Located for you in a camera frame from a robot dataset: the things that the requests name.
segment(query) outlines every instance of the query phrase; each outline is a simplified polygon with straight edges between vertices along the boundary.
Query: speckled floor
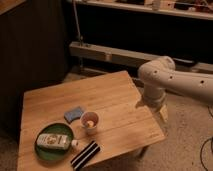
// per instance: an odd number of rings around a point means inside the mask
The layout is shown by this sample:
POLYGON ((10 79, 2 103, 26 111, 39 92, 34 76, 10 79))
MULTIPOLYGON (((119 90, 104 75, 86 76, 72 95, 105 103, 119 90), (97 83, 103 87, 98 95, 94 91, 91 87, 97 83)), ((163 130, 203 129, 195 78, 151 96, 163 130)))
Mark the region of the speckled floor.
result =
MULTIPOLYGON (((84 79, 68 74, 65 81, 84 79)), ((213 117, 208 107, 182 96, 167 93, 168 122, 166 140, 149 146, 143 158, 139 150, 84 168, 84 171, 202 171, 200 149, 203 142, 213 136, 213 117)), ((18 145, 0 130, 0 170, 17 168, 18 145)), ((213 171, 210 143, 203 150, 203 161, 213 171)))

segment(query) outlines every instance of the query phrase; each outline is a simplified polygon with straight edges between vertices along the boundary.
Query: cup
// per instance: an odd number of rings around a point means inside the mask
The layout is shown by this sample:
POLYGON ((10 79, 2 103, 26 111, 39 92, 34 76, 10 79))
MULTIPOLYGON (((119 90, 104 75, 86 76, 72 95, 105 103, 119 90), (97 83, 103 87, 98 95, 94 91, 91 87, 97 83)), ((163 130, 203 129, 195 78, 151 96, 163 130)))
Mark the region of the cup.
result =
POLYGON ((93 135, 97 132, 98 115, 95 112, 85 112, 80 118, 81 124, 88 135, 93 135))

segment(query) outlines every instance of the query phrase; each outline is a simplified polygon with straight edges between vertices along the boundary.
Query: green plate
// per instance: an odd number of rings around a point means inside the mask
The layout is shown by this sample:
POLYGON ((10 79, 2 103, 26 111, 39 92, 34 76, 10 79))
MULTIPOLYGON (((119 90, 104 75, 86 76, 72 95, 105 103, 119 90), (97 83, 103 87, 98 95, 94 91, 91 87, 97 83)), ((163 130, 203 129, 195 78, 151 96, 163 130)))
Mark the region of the green plate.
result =
MULTIPOLYGON (((64 123, 51 124, 51 125, 45 127, 38 134, 38 136, 42 133, 64 134, 70 138, 70 141, 72 141, 74 138, 72 129, 64 123)), ((49 162, 52 162, 52 161, 55 162, 55 161, 59 161, 59 160, 63 159, 71 147, 70 146, 67 150, 45 149, 45 148, 37 146, 36 141, 35 141, 35 145, 34 145, 36 155, 38 156, 39 159, 44 160, 44 161, 49 161, 49 162)))

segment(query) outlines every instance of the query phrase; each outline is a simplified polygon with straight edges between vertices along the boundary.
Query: black and white towel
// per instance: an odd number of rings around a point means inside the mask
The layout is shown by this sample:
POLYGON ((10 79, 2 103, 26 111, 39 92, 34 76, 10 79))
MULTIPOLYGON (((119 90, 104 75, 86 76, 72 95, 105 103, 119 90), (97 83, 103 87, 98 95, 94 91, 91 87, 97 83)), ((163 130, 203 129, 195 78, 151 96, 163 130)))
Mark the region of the black and white towel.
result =
POLYGON ((80 170, 99 151, 100 147, 95 141, 89 143, 77 156, 71 160, 73 169, 75 171, 80 170))

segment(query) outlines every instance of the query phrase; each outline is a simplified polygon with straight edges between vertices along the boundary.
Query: wooden table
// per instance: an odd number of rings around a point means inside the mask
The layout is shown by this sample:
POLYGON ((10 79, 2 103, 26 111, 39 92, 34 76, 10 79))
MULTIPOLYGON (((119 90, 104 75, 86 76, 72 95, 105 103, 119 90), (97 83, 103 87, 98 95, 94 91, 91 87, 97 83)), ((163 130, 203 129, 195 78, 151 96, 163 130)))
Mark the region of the wooden table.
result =
POLYGON ((165 138, 126 71, 50 86, 24 94, 18 170, 72 170, 70 160, 91 140, 101 151, 87 165, 148 146, 165 138), (34 153, 38 133, 64 120, 64 112, 81 106, 99 115, 98 133, 87 136, 79 120, 70 124, 79 146, 57 164, 42 163, 34 153))

